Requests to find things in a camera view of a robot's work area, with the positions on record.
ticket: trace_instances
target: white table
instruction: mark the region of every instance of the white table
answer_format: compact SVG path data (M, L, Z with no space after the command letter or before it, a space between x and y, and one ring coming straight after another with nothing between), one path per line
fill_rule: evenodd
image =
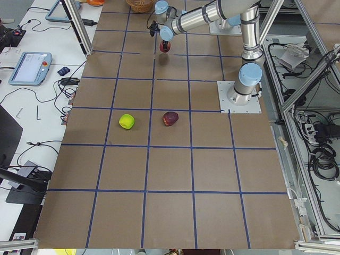
M51 8L55 0L35 0L32 6ZM26 23L30 19L37 19L41 21L41 25L36 27L37 30L43 30L47 27L68 27L69 23L48 22L45 20L46 11L31 9L29 10L20 24ZM99 20L101 7L92 7L88 4L82 4L80 8L81 17L84 19L91 19L96 22ZM72 28L69 30L62 29L49 29L44 32L34 32L31 28L37 24L37 21L24 25L23 28L27 30L17 48L11 48L9 52L0 54L0 67L11 66L15 67L21 54L23 52L50 52L53 57L52 65L47 73L44 82L38 87L26 87L36 92L41 101L52 99L55 97L53 83L59 80L61 76L57 73L63 66L68 66L71 72L65 77L69 77L85 60L85 56L79 46L77 38ZM93 40L96 26L86 27L90 40ZM74 77L81 77L83 67L75 73ZM12 86L8 84L8 80L12 70L0 69L0 101L6 94L19 88L19 86ZM58 101L57 106L61 109L67 106L68 99L62 94ZM39 107L39 118L37 120L37 105ZM42 142L47 140L62 140L65 132L65 126L61 125L60 113L54 107L54 102L39 103L36 101L34 93L27 90L19 90L9 95L2 106L15 118L15 120L23 127L23 134L12 160L12 165L16 165L18 155L29 148L26 144L27 141ZM61 143L54 142L49 145L59 150ZM47 167L53 171L57 154L47 147L35 147L26 152L20 158L20 164L24 164L30 160L40 166ZM7 181L3 181L2 187L10 189L11 186ZM6 203L8 191L0 189L0 241L8 241L13 231L14 225L18 219L23 205L15 205Z

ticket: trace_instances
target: basket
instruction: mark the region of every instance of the basket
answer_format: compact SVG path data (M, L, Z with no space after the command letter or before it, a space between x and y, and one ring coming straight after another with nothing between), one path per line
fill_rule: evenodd
M155 0L126 0L134 12L148 12L154 6Z

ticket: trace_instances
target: green fruit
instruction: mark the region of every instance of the green fruit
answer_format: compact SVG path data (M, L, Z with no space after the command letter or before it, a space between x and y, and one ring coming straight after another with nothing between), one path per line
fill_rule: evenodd
M130 129L134 125L134 117L130 114L123 114L119 119L119 125L124 129Z

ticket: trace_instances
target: dark blue small object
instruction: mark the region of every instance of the dark blue small object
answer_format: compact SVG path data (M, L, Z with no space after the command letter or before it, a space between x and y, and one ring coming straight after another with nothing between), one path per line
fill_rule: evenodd
M58 71L58 74L60 76L64 76L65 74L67 74L68 72L70 72L70 69L66 66L64 66L63 68L61 68L59 71Z

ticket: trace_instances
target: white mounting plate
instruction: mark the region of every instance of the white mounting plate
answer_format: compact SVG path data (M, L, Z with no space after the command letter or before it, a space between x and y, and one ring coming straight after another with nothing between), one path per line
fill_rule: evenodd
M219 106L221 113L262 113L258 97L252 97L245 106L237 106L229 101L227 92L230 87L234 86L234 81L217 81Z
M211 35L218 35L218 36L240 36L241 35L240 25L236 25L234 27L227 28L227 29L220 29L218 26L218 23L219 23L219 20L209 24Z

